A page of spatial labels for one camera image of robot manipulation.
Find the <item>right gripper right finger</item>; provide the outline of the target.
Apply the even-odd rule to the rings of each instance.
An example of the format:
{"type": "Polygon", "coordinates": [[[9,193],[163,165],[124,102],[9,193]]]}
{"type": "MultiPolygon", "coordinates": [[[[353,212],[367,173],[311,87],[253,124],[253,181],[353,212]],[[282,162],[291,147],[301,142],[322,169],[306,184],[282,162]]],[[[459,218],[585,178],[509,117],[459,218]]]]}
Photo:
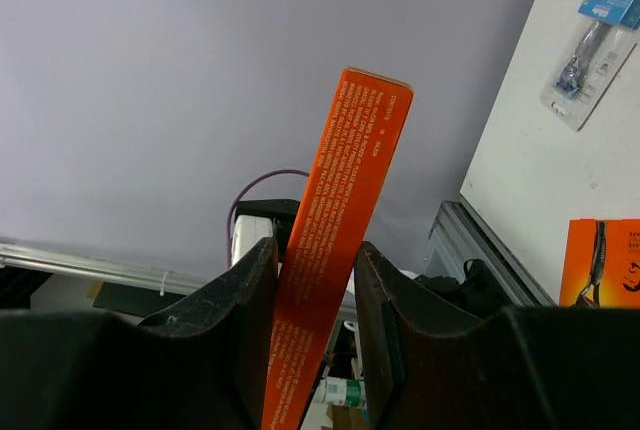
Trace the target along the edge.
{"type": "Polygon", "coordinates": [[[373,244],[354,264],[375,429],[635,429],[635,310],[507,307],[479,319],[373,244]]]}

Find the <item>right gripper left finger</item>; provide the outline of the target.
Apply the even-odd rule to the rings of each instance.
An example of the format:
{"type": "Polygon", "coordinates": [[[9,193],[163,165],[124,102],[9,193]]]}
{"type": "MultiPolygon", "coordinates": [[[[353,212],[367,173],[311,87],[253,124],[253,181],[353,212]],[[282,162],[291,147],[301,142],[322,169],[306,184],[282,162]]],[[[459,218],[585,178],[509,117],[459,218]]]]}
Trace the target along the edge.
{"type": "Polygon", "coordinates": [[[5,429],[257,429],[274,238],[138,324],[104,311],[1,315],[5,429]]]}

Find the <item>orange fusion box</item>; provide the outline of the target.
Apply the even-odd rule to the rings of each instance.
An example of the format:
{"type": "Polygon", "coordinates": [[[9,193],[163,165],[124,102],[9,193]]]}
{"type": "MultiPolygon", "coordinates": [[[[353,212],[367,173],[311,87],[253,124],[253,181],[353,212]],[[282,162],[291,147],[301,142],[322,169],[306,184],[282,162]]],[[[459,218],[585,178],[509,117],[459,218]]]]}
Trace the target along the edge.
{"type": "Polygon", "coordinates": [[[278,277],[264,429],[304,418],[413,97],[389,77],[341,74],[278,277]]]}
{"type": "Polygon", "coordinates": [[[559,304],[639,307],[637,219],[570,222],[559,304]]]}

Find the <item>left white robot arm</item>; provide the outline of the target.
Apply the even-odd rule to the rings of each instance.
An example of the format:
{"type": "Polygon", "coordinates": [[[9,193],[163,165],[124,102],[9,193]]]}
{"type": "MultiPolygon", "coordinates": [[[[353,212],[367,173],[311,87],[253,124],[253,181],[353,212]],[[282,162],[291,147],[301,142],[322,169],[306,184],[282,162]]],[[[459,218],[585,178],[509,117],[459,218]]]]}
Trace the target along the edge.
{"type": "Polygon", "coordinates": [[[236,264],[259,240],[270,237],[277,241],[282,264],[299,206],[293,199],[240,200],[231,212],[228,228],[228,266],[236,264]]]}

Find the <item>blue razor blister left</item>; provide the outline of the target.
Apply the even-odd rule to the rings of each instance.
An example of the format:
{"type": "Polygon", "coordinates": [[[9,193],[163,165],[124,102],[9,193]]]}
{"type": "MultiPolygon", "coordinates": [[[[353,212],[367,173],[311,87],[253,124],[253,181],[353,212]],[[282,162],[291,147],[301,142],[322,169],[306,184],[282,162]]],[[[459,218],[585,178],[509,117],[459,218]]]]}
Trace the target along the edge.
{"type": "Polygon", "coordinates": [[[636,46],[639,0],[583,0],[580,23],[541,102],[573,131],[585,125],[636,46]]]}

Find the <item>aluminium frame rail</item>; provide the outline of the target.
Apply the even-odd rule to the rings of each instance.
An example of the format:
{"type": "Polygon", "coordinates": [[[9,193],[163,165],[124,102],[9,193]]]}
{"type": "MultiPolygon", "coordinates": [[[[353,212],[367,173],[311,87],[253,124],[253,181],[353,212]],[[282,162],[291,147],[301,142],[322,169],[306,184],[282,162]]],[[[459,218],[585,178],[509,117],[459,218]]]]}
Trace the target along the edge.
{"type": "Polygon", "coordinates": [[[429,231],[422,273],[429,277],[464,278],[463,265],[482,261],[520,306],[552,306],[553,299],[502,244],[494,232],[464,203],[443,201],[429,231]]]}

